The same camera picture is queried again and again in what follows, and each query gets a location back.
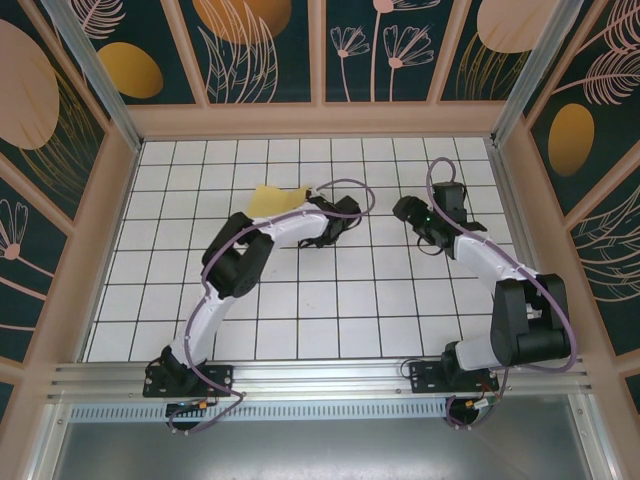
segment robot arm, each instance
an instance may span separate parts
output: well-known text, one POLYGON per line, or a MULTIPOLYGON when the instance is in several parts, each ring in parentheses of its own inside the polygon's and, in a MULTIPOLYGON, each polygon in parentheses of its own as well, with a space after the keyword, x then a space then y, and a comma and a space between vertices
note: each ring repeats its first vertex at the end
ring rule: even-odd
MULTIPOLYGON (((246 250, 226 250, 210 270, 206 278, 209 294, 205 294, 204 304, 191 324, 189 346, 194 365, 200 366, 207 360, 221 322, 236 300, 248 294, 259 282, 273 250, 292 244, 301 247, 313 245, 317 248, 333 245, 356 219, 327 217, 322 212, 360 213, 358 203, 349 196, 333 204, 311 190, 307 192, 305 203, 295 210, 317 210, 318 213, 294 216, 247 233, 238 241, 241 245, 246 245, 246 250)), ((229 217, 204 253, 202 264, 206 266, 234 235, 254 224, 268 223, 270 218, 250 219, 244 213, 235 213, 229 217)), ((174 396, 194 393, 194 388, 200 382, 188 367, 184 339, 185 326, 173 342, 162 350, 159 358, 161 373, 156 374, 156 377, 162 375, 162 378, 150 379, 147 376, 147 385, 161 383, 165 385, 165 392, 170 389, 174 396)), ((149 393, 146 396, 155 396, 149 390, 145 388, 144 393, 149 393)))
MULTIPOLYGON (((435 201, 448 216, 467 230, 490 240, 483 225, 467 222, 464 185, 443 182, 433 188, 435 201)), ((474 272, 493 294, 490 331, 477 338, 453 342, 442 354, 445 375, 452 383, 465 371, 510 367, 570 354, 569 339, 560 318, 520 270, 535 277, 567 311, 564 283, 560 277, 540 275, 522 265, 516 269, 485 242, 461 234, 416 197, 401 198, 393 211, 428 244, 440 247, 449 258, 474 272)))

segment wire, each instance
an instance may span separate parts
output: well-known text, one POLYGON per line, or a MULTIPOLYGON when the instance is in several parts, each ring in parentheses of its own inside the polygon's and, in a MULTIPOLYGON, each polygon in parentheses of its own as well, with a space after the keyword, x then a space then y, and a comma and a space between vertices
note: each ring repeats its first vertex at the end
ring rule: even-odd
POLYGON ((198 369, 198 367, 193 362, 193 358, 191 357, 191 348, 189 347, 189 339, 190 339, 190 334, 191 334, 191 328, 193 326, 193 322, 194 322, 196 316, 198 315, 198 312, 204 306, 204 304, 207 302, 207 299, 212 294, 211 285, 207 281, 207 277, 209 276, 209 272, 211 272, 211 269, 213 268, 213 266, 216 264, 216 262, 220 259, 220 257, 222 257, 222 255, 228 249, 233 247, 233 245, 238 240, 240 240, 242 237, 244 237, 246 234, 248 234, 250 232, 253 232, 255 230, 259 230, 261 228, 269 227, 269 226, 271 226, 271 225, 273 225, 275 223, 279 223, 279 222, 282 222, 284 220, 288 220, 289 218, 301 217, 301 216, 306 216, 306 215, 324 215, 326 217, 356 218, 356 219, 358 219, 358 218, 362 218, 362 217, 368 215, 373 210, 373 207, 375 207, 375 204, 376 204, 376 196, 373 193, 373 190, 371 190, 371 188, 369 188, 364 182, 361 182, 360 180, 355 180, 355 179, 350 179, 350 178, 340 178, 338 180, 333 180, 331 182, 327 182, 325 184, 320 185, 319 187, 316 188, 316 191, 324 190, 325 188, 328 188, 328 187, 330 187, 332 185, 335 185, 337 183, 354 183, 354 184, 359 185, 360 187, 364 188, 366 190, 366 192, 367 192, 367 209, 364 212, 353 213, 353 214, 351 214, 351 213, 327 212, 327 211, 324 211, 324 210, 320 210, 318 208, 309 209, 309 210, 295 210, 293 212, 288 212, 288 213, 285 213, 283 215, 280 215, 279 217, 266 220, 266 221, 264 221, 262 223, 257 223, 257 224, 251 225, 250 227, 247 227, 247 228, 239 231, 232 238, 230 238, 227 241, 227 243, 225 243, 218 251, 215 252, 215 254, 211 257, 211 259, 209 260, 207 265, 202 270, 201 281, 202 281, 202 285, 205 288, 205 294, 200 299, 198 304, 196 305, 196 308, 193 309, 193 312, 191 312, 191 315, 189 316, 189 319, 187 320, 187 324, 186 324, 186 327, 185 327, 185 333, 184 333, 184 353, 185 353, 185 357, 187 359, 187 364, 189 365, 189 368, 191 370, 193 370, 193 373, 195 373, 196 376, 198 378, 200 378, 200 380, 202 380, 204 383, 206 383, 207 385, 209 385, 210 387, 212 387, 212 388, 214 388, 214 389, 216 389, 218 391, 221 391, 221 392, 227 393, 228 395, 233 395, 233 396, 237 397, 238 400, 236 400, 233 404, 231 404, 230 406, 228 406, 227 408, 222 410, 218 415, 213 417, 211 420, 208 420, 207 422, 204 422, 204 423, 200 423, 200 424, 196 425, 195 427, 193 427, 190 430, 185 430, 185 431, 178 430, 175 427, 175 425, 173 424, 172 417, 175 418, 175 416, 172 415, 172 417, 169 418, 169 426, 171 427, 172 432, 174 434, 181 432, 183 435, 189 435, 189 434, 202 432, 202 431, 208 429, 214 423, 216 423, 218 420, 220 420, 222 417, 224 417, 227 413, 229 413, 231 410, 233 410, 238 405, 240 405, 240 403, 242 403, 242 400, 244 399, 244 395, 245 395, 244 393, 237 392, 237 391, 235 391, 235 390, 233 390, 231 388, 228 388, 228 387, 225 387, 223 385, 220 385, 220 384, 212 381, 211 379, 209 379, 207 376, 205 376, 198 369))

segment white tile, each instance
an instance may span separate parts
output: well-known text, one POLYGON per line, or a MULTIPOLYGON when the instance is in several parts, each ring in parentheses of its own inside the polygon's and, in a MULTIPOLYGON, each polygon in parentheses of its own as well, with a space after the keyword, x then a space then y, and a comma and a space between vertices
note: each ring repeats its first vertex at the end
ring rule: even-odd
POLYGON ((298 286, 295 283, 262 283, 259 318, 296 318, 298 286))
POLYGON ((131 349, 132 362, 150 362, 173 341, 176 322, 141 322, 131 349))
POLYGON ((141 165, 169 165, 176 142, 145 142, 141 165))
POLYGON ((187 250, 193 220, 160 220, 154 249, 187 250))
POLYGON ((253 360, 256 326, 255 321, 222 322, 216 335, 214 360, 253 360))
POLYGON ((418 317, 380 319, 383 357, 419 357, 422 355, 418 317))
POLYGON ((392 317, 417 313, 411 280, 376 281, 376 289, 380 316, 392 317))
POLYGON ((474 215, 477 222, 484 225, 494 242, 511 243, 509 224, 503 214, 499 215, 474 215))
POLYGON ((300 186, 317 187, 331 181, 330 163, 301 163, 300 186))
POLYGON ((460 160, 486 160, 489 158, 484 140, 480 137, 456 137, 456 147, 460 160))
POLYGON ((334 162, 361 162, 362 140, 359 138, 332 138, 331 159, 334 162))
POLYGON ((451 342, 460 341, 458 317, 420 317, 425 355, 440 355, 451 342))
POLYGON ((404 226, 396 217, 371 217, 370 222, 374 246, 407 244, 404 226))
POLYGON ((231 194, 231 214, 247 213, 255 190, 234 190, 231 194))
POLYGON ((376 318, 341 318, 339 329, 341 358, 381 355, 376 318))
POLYGON ((338 315, 377 316, 374 282, 338 282, 338 315))
POLYGON ((303 248, 299 263, 300 281, 336 279, 334 248, 303 248))
POLYGON ((90 362, 127 362, 133 342, 135 322, 98 323, 93 336, 90 362))
POLYGON ((278 188, 298 188, 298 164, 276 163, 269 165, 267 185, 278 188))
POLYGON ((262 282, 287 282, 298 280, 298 250, 281 248, 271 252, 262 272, 262 282))
POLYGON ((147 285, 140 320, 177 320, 182 285, 147 285))
POLYGON ((204 250, 189 250, 187 258, 187 270, 184 274, 185 283, 200 283, 202 274, 202 255, 204 250))
POLYGON ((429 160, 435 160, 438 157, 445 157, 450 160, 458 158, 453 138, 425 138, 424 146, 429 160))
POLYGON ((182 285, 182 295, 180 296, 180 309, 178 310, 178 320, 180 321, 188 320, 203 295, 204 295, 204 287, 200 283, 182 285))
POLYGON ((136 176, 134 191, 161 191, 167 186, 169 168, 164 166, 140 167, 136 176))
POLYGON ((407 247, 374 247, 373 262, 377 280, 411 278, 407 247))
POLYGON ((271 162, 295 162, 300 160, 300 140, 269 140, 271 162))
POLYGON ((169 173, 167 190, 198 190, 201 165, 174 165, 169 173))
POLYGON ((396 160, 426 160, 424 142, 421 138, 394 138, 396 160))
POLYGON ((363 217, 360 225, 348 232, 343 232, 336 245, 338 247, 366 247, 371 245, 369 218, 363 217))
POLYGON ((237 163, 265 163, 267 161, 268 140, 238 141, 237 163))
MULTIPOLYGON (((426 187, 427 162, 400 162, 398 163, 398 176, 401 187, 426 187)), ((421 198, 426 198, 426 191, 421 198)))
POLYGON ((233 165, 205 165, 202 169, 201 190, 230 190, 233 184, 233 165))
POLYGON ((495 185, 496 181, 489 161, 462 161, 465 185, 495 185))
MULTIPOLYGON (((460 162, 458 162, 457 160, 453 160, 453 165, 456 168, 454 180, 456 182, 464 183, 464 177, 462 175, 460 162)), ((451 165, 449 165, 448 163, 440 162, 436 164, 435 167, 433 167, 433 172, 431 174, 431 180, 433 181, 433 183, 450 182, 452 177, 453 172, 451 171, 451 165)), ((426 192, 423 193, 422 198, 424 198, 425 200, 427 199, 426 192)))
POLYGON ((204 162, 205 141, 178 142, 173 154, 173 164, 198 165, 204 162))
POLYGON ((142 300, 142 285, 109 285, 106 287, 100 321, 136 321, 142 300))
POLYGON ((231 190, 200 191, 196 218, 228 218, 231 190))
POLYGON ((420 315, 455 315, 450 280, 415 280, 420 315))
POLYGON ((157 220, 124 221, 118 250, 151 250, 157 227, 157 220))
POLYGON ((159 218, 163 198, 164 192, 133 192, 127 208, 127 220, 159 218))
POLYGON ((160 218, 193 218, 198 192, 167 192, 160 218))
POLYGON ((182 283, 186 262, 186 250, 153 252, 147 283, 182 283))
POLYGON ((491 330, 491 315, 463 315, 460 317, 462 339, 484 337, 491 330))
POLYGON ((468 187, 473 214, 502 213, 502 202, 496 187, 468 187))
POLYGON ((151 252, 116 252, 109 283, 144 283, 151 252))
POLYGON ((367 162, 394 161, 393 142, 390 138, 363 138, 364 159, 367 162))
MULTIPOLYGON (((438 251, 438 247, 425 246, 421 243, 421 248, 425 252, 433 253, 438 251)), ((411 255, 411 269, 414 278, 448 278, 447 256, 444 252, 435 257, 422 253, 418 247, 409 247, 411 255)))
POLYGON ((204 163, 236 163, 236 140, 213 140, 207 142, 204 163))
POLYGON ((300 140, 301 162, 330 162, 331 140, 328 138, 303 138, 300 140))
POLYGON ((341 180, 343 178, 350 178, 350 179, 360 180, 361 182, 364 182, 364 164, 362 162, 334 163, 333 179, 341 180))
POLYGON ((298 316, 300 318, 333 318, 336 316, 336 284, 304 282, 299 285, 298 316))
POLYGON ((266 181, 266 165, 236 165, 233 188, 256 188, 266 181))
POLYGON ((258 322, 256 360, 296 358, 298 325, 295 320, 258 322))
POLYGON ((338 248, 338 280, 373 280, 371 248, 338 248))
POLYGON ((475 278, 477 275, 462 263, 447 258, 451 278, 475 278))
POLYGON ((493 311, 493 292, 477 278, 453 279, 453 291, 459 314, 489 314, 493 311))
POLYGON ((260 288, 259 285, 256 285, 249 293, 240 297, 231 306, 226 318, 229 320, 257 320, 260 288))
POLYGON ((371 215, 391 215, 393 207, 400 200, 400 189, 397 187, 374 188, 373 193, 376 196, 376 204, 371 215))
POLYGON ((370 187, 398 186, 396 162, 375 162, 365 164, 367 185, 370 187))
POLYGON ((227 223, 225 219, 196 219, 193 222, 191 233, 191 245, 189 248, 207 249, 211 242, 218 236, 220 230, 227 223))
POLYGON ((298 358, 337 358, 338 322, 335 318, 298 323, 298 358))

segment flower illustration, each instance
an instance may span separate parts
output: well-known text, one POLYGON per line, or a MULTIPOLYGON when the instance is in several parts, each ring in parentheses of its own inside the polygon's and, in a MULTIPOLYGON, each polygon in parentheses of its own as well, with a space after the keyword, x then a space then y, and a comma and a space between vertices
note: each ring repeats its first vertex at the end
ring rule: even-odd
POLYGON ((340 57, 342 84, 344 86, 344 93, 347 96, 347 102, 351 101, 351 97, 349 97, 349 89, 347 88, 344 59, 369 52, 369 44, 364 43, 365 40, 366 38, 364 33, 362 33, 362 27, 347 27, 344 29, 344 33, 340 27, 331 29, 331 41, 333 42, 333 46, 336 48, 336 52, 338 52, 338 56, 340 57))
POLYGON ((378 13, 391 13, 394 10, 422 10, 423 8, 435 7, 440 3, 440 0, 373 0, 373 8, 378 13))
POLYGON ((375 27, 373 28, 371 79, 369 81, 369 90, 372 102, 376 101, 376 51, 378 47, 378 30, 380 29, 380 17, 385 13, 391 13, 393 11, 422 10, 424 8, 436 7, 439 4, 440 0, 373 0, 373 8, 376 9, 377 14, 375 27))
POLYGON ((20 256, 20 243, 27 228, 29 210, 20 202, 15 213, 6 199, 0 200, 0 258, 15 260, 20 256))
POLYGON ((398 38, 397 25, 384 29, 384 48, 391 67, 390 102, 393 102, 393 78, 397 69, 424 65, 433 61, 433 50, 427 50, 431 45, 427 31, 428 27, 423 29, 407 27, 398 38))

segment leaf illustration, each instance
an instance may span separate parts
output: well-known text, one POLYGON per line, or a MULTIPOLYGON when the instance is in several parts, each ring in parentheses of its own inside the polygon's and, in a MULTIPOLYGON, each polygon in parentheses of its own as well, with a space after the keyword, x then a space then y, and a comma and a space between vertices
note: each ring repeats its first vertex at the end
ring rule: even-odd
POLYGON ((612 50, 624 52, 640 45, 640 0, 616 0, 604 31, 612 50))
POLYGON ((621 105, 620 100, 630 96, 640 85, 640 50, 610 50, 600 55, 585 79, 578 83, 584 84, 584 94, 589 103, 621 105))
POLYGON ((89 38, 105 40, 120 24, 126 13, 122 0, 70 0, 71 7, 89 38))

